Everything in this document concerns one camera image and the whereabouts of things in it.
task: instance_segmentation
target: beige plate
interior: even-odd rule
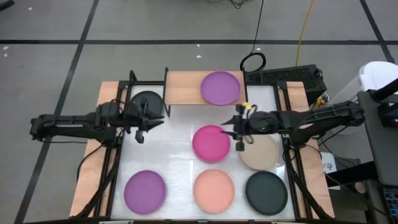
[[[275,167],[279,152],[276,142],[268,135],[252,135],[253,144],[245,144],[245,150],[239,152],[243,162],[256,170]]]

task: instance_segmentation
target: black plate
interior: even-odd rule
[[[140,93],[135,94],[130,103],[135,103],[136,105],[140,105],[141,99],[145,98],[148,102],[148,110],[155,114],[162,114],[163,110],[163,99],[159,94],[154,91],[142,91]]]
[[[256,172],[246,182],[246,198],[255,211],[263,215],[276,215],[287,203],[284,182],[267,171]]]

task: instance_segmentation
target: white table surface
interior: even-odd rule
[[[163,86],[134,86],[132,96],[150,90],[163,94]],[[274,90],[271,86],[248,86],[250,104],[258,105],[258,110],[276,110]],[[244,188],[253,170],[245,165],[235,151],[235,141],[231,138],[231,149],[225,159],[215,164],[199,160],[192,149],[192,137],[202,126],[220,125],[236,114],[234,106],[173,105],[171,115],[164,124],[144,133],[145,142],[138,144],[134,139],[135,129],[124,135],[118,179],[114,193],[112,219],[173,219],[173,220],[294,220],[292,197],[284,161],[282,160],[282,140],[280,135],[271,137],[279,146],[280,157],[275,168],[268,170],[277,174],[288,191],[287,205],[277,215],[267,216],[254,211],[246,201]],[[232,130],[232,126],[223,126]],[[234,182],[234,201],[225,212],[212,214],[200,209],[193,198],[193,183],[196,177],[207,169],[225,171]],[[148,215],[138,215],[130,211],[124,203],[124,186],[132,175],[141,170],[158,172],[165,180],[167,195],[163,206]]]

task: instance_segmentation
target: purple plate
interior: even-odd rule
[[[223,106],[239,98],[241,85],[231,73],[212,72],[201,82],[200,92],[207,102]]]
[[[124,201],[134,213],[145,215],[158,210],[166,198],[163,178],[151,170],[134,174],[124,188]]]

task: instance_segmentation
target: yellow cable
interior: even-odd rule
[[[308,9],[307,15],[305,16],[305,21],[304,21],[304,25],[303,25],[303,29],[301,30],[301,34],[300,34],[300,39],[298,40],[298,47],[297,47],[297,56],[296,56],[296,66],[297,64],[299,64],[299,60],[300,60],[300,50],[301,50],[301,40],[303,39],[303,34],[304,34],[304,30],[307,26],[307,21],[308,18],[310,17],[311,11],[312,11],[312,6],[315,0],[311,0],[311,5],[310,8]]]

